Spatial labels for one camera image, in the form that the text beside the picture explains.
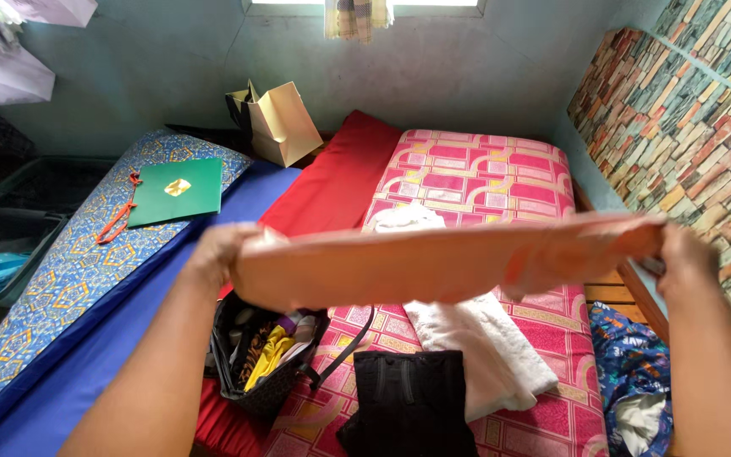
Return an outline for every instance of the black garment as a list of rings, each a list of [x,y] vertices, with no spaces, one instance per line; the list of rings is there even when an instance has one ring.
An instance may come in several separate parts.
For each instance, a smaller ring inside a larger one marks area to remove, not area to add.
[[[360,409],[337,431],[349,457],[478,456],[462,359],[460,350],[355,353]]]

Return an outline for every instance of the yellow cloth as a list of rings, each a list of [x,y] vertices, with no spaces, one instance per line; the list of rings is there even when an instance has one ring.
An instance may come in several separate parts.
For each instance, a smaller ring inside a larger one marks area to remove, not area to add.
[[[277,325],[269,332],[267,344],[261,350],[261,357],[258,358],[253,372],[245,385],[245,392],[252,389],[256,385],[259,377],[270,374],[278,367],[278,361],[284,352],[288,351],[295,344],[295,338],[287,336],[287,331],[280,325]]]

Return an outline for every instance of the gold emblem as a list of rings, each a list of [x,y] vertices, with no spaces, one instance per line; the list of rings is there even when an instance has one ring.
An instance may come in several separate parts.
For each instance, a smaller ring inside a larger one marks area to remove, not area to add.
[[[171,197],[178,197],[182,194],[182,192],[185,192],[186,190],[191,188],[191,183],[187,182],[186,180],[179,178],[178,180],[168,184],[165,187],[165,193],[169,194]]]

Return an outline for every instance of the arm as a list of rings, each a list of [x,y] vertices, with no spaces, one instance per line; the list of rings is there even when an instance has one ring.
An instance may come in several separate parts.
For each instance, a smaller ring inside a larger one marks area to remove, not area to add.
[[[659,291],[673,339],[676,433],[689,455],[731,455],[731,306],[718,284],[717,254],[688,230],[669,225],[662,256],[667,274]]]
[[[208,229],[137,348],[59,455],[188,455],[196,432],[216,296],[241,242],[258,229]]]

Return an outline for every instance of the pink patterned bedsheet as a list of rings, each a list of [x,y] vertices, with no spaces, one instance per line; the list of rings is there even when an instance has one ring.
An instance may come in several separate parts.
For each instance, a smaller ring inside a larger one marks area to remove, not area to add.
[[[382,177],[368,222],[377,212],[411,202],[435,210],[448,226],[482,222],[549,222],[574,212],[565,153],[520,138],[409,130]],[[483,456],[607,455],[602,402],[582,286],[512,303],[499,296],[532,346],[560,379],[531,410],[499,410],[470,423]],[[367,307],[329,310],[331,324],[313,361],[324,369],[369,316]],[[358,350],[421,350],[401,305],[379,305]],[[352,358],[312,392],[301,381],[265,444],[268,457],[345,456],[335,432],[357,410]]]

